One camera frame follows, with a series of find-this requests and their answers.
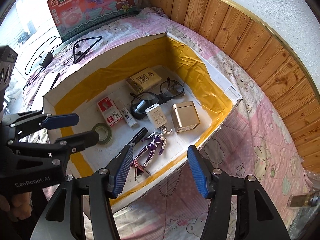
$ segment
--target human hand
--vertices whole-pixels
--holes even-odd
[[[31,192],[14,195],[11,198],[13,208],[10,208],[10,204],[7,199],[0,195],[0,209],[5,212],[11,212],[12,215],[20,220],[24,220],[31,215],[32,207],[30,205]]]

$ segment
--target gold tin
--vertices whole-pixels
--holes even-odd
[[[176,133],[192,130],[200,124],[192,101],[174,104],[171,109],[171,118]]]

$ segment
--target pink quilt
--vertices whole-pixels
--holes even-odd
[[[24,110],[30,108],[46,73],[59,71],[59,83],[106,50],[139,37],[163,32],[171,33],[188,44],[226,76],[243,96],[243,101],[206,144],[201,154],[215,167],[230,175],[255,175],[289,228],[296,215],[295,210],[286,207],[289,196],[308,192],[308,181],[281,117],[260,87],[237,63],[199,34],[169,20],[159,9],[145,8],[135,17],[118,20],[85,35],[103,36],[103,42],[94,47],[79,64],[60,66],[58,59],[63,51],[56,55],[41,78],[32,87],[25,89]],[[71,53],[71,50],[66,53],[66,58]],[[209,204],[198,193],[186,164],[145,196],[115,213],[114,218],[123,240],[199,239]],[[235,196],[232,198],[230,212],[228,239],[233,239],[237,213]]]

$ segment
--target white charger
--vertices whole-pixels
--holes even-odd
[[[168,122],[159,104],[150,106],[145,112],[156,129]]]

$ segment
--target yellow packing tape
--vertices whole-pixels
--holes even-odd
[[[138,46],[108,67],[100,68],[87,76],[57,103],[55,106],[56,114],[72,113],[80,104],[90,101],[109,85],[126,79],[147,67],[156,65],[162,65],[177,73],[190,87],[192,93],[201,103],[202,108],[211,117],[211,126],[202,133],[196,143],[196,146],[199,146],[227,117],[233,104],[211,80],[205,64],[195,52],[189,46],[168,37],[155,39],[145,45]],[[62,136],[68,136],[72,135],[73,131],[68,127],[62,128],[61,133]],[[140,190],[185,157],[186,152],[168,163],[157,173],[149,176],[143,183],[120,195],[117,199],[110,200],[110,203],[117,203]],[[76,166],[81,177],[93,174],[93,170],[80,153],[71,155],[71,161]]]

